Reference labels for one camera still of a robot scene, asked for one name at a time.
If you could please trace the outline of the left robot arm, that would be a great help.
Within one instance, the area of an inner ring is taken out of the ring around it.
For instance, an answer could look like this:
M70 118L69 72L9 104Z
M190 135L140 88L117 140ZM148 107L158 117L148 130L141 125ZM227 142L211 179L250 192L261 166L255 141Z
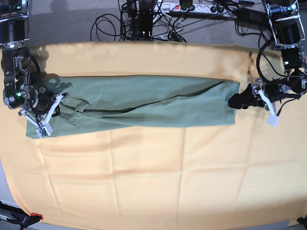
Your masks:
M262 4L264 12L245 7L232 11L238 20L257 25L260 30L266 29L270 35L259 46L256 58L259 78L242 93L236 93L229 99L228 105L233 109L247 109L250 106L269 109L277 101L298 100L307 92L307 60L302 44L306 36L299 14L299 2L264 0ZM271 45L281 51L284 73L270 80L262 73L260 60L265 57L265 49Z

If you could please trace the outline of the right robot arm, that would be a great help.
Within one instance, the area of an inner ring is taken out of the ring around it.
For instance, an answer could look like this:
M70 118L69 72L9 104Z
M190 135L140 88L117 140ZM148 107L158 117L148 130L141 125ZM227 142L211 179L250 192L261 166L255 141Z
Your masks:
M51 113L60 115L56 95L37 90L40 66L29 48L29 2L27 0L2 0L0 2L0 66L4 74L3 102L10 109L21 108L38 120Z

